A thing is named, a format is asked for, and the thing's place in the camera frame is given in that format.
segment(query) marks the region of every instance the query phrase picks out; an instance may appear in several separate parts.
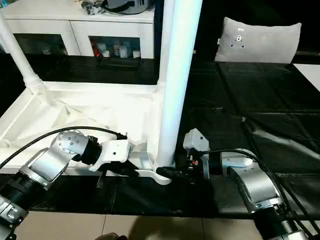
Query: black plastic sheet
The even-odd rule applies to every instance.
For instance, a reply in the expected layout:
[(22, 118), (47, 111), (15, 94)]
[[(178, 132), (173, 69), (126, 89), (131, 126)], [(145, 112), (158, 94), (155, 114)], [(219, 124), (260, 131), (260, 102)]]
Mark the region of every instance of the black plastic sheet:
[[(153, 60), (34, 56), (30, 62), (45, 81), (154, 85), (158, 79)], [(22, 80), (14, 64), (4, 73), (6, 82), (1, 81), (6, 88), (13, 84), (12, 79)], [(20, 94), (23, 83), (18, 87), (10, 88), (13, 95)], [(290, 64), (193, 62), (177, 147), (181, 148), (187, 132), (197, 128), (211, 149), (253, 151), (293, 189), (308, 212), (320, 219), (319, 98), (320, 93)], [(1, 106), (2, 112), (12, 101)], [(105, 177), (103, 188), (96, 188), (97, 182), (96, 176), (62, 176), (32, 209), (250, 218), (237, 185), (221, 176), (212, 175), (210, 182), (196, 185), (173, 182), (162, 186), (151, 178)]]

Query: white cabinet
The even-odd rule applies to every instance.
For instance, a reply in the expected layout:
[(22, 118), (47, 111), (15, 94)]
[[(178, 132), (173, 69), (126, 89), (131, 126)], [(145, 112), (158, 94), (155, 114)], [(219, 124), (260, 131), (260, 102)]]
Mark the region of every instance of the white cabinet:
[(122, 46), (131, 57), (137, 51), (143, 59), (154, 58), (154, 9), (89, 16), (72, 0), (19, 0), (2, 13), (27, 54), (94, 56), (99, 44), (109, 49), (110, 57), (114, 46)]
[(80, 55), (70, 21), (7, 19), (7, 23), (25, 53)]
[(107, 49), (129, 42), (141, 58), (154, 58), (153, 24), (133, 22), (71, 21), (82, 56), (94, 56), (93, 45), (104, 43)]

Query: white pillar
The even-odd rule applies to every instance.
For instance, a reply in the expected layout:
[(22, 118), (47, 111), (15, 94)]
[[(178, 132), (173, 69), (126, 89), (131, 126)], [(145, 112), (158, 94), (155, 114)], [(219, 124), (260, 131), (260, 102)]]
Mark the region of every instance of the white pillar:
[(25, 86), (28, 87), (33, 93), (38, 90), (45, 90), (45, 86), (39, 76), (35, 74), (31, 68), (26, 56), (21, 50), (14, 34), (11, 32), (7, 21), (5, 20), (2, 11), (0, 10), (0, 35), (4, 44), (11, 54), (15, 64), (20, 70)]
[(173, 164), (201, 6), (202, 0), (174, 1), (172, 31), (165, 72), (161, 130), (155, 168)]
[(166, 84), (166, 74), (168, 69), (168, 57), (170, 50), (170, 40), (172, 32), (172, 23), (174, 18), (175, 0), (164, 0), (161, 55), (158, 87), (162, 88)]

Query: cabinet glass door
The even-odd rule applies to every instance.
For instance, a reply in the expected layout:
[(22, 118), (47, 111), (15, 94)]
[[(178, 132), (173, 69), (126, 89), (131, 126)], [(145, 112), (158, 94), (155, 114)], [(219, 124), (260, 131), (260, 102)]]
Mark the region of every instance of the cabinet glass door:
[(94, 56), (107, 58), (140, 58), (138, 37), (89, 36)]
[(15, 33), (25, 54), (68, 55), (60, 34)]

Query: white panel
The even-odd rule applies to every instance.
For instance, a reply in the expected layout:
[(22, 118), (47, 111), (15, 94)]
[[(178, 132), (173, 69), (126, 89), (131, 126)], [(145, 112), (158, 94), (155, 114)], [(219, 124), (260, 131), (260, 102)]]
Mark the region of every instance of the white panel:
[(139, 24), (140, 51), (142, 59), (154, 58), (154, 25)]
[(59, 34), (69, 55), (79, 56), (79, 48), (69, 21), (8, 19), (14, 34)]
[(94, 56), (89, 36), (139, 38), (138, 23), (71, 21), (82, 56)]
[(320, 65), (294, 64), (294, 66), (320, 91)]

